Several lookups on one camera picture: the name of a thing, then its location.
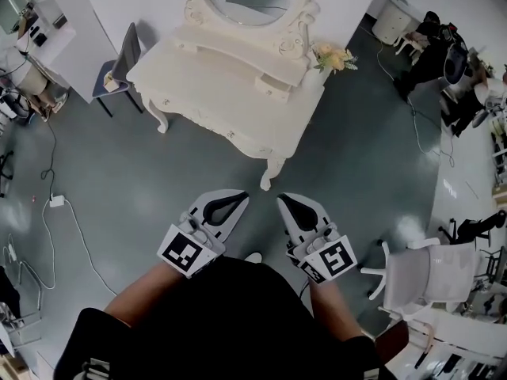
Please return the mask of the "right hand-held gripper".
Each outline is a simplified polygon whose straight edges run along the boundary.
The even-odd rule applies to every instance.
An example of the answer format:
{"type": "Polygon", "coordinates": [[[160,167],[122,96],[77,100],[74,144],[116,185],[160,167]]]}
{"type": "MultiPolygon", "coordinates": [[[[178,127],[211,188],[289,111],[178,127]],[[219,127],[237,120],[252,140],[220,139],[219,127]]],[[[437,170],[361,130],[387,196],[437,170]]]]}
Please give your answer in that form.
{"type": "Polygon", "coordinates": [[[348,237],[338,233],[320,203],[288,192],[279,194],[276,201],[294,244],[288,246],[286,256],[311,281],[318,285],[333,281],[357,266],[348,237]],[[301,243],[300,233],[311,234],[301,243]]]}

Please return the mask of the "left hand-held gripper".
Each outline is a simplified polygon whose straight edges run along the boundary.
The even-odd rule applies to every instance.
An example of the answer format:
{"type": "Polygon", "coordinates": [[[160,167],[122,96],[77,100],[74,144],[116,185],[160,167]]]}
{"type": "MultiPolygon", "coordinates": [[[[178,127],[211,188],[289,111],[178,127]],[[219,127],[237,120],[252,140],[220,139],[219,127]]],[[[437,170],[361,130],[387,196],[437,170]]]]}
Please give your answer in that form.
{"type": "Polygon", "coordinates": [[[250,201],[247,192],[221,189],[205,192],[168,229],[157,256],[186,278],[207,267],[226,252],[229,237],[250,201]],[[215,234],[200,223],[212,223],[215,234]]]}

